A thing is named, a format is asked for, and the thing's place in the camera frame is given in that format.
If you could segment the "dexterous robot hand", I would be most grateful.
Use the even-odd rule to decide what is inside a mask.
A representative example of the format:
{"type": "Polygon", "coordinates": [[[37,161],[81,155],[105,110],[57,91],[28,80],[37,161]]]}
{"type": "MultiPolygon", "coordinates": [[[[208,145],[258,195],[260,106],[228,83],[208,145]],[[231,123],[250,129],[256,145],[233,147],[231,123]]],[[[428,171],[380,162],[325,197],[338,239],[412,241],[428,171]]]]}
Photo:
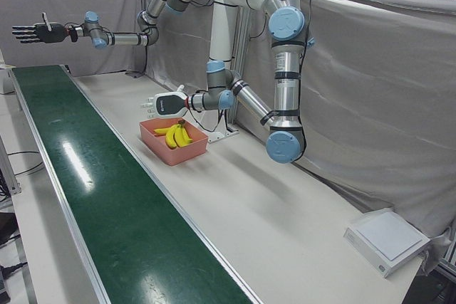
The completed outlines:
{"type": "Polygon", "coordinates": [[[21,43],[59,43],[69,36],[68,29],[64,25],[50,22],[45,12],[42,12],[41,16],[43,23],[13,26],[12,34],[21,43]]]}
{"type": "Polygon", "coordinates": [[[141,105],[145,108],[149,118],[176,118],[182,117],[188,111],[188,96],[183,92],[184,85],[176,91],[158,93],[147,99],[141,105]]]}

